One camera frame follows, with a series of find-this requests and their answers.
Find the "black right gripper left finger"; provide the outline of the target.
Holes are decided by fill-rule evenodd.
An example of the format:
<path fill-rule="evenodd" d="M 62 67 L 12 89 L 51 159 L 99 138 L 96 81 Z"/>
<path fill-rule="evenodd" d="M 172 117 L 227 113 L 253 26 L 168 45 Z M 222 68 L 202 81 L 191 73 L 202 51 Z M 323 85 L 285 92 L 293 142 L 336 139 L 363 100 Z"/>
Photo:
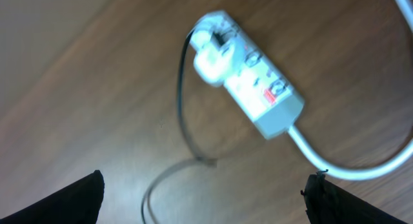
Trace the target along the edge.
<path fill-rule="evenodd" d="M 1 223 L 95 224 L 104 191 L 104 177 L 100 170 L 95 170 L 42 200 L 1 218 Z"/>

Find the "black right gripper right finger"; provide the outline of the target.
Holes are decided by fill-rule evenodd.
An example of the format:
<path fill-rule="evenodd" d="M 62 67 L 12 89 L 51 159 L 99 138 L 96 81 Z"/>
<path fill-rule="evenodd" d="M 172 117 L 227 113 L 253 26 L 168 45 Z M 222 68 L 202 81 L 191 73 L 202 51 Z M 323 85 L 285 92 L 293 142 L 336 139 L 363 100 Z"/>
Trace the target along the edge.
<path fill-rule="evenodd" d="M 311 174 L 301 191 L 311 224 L 406 224 L 325 179 Z"/>

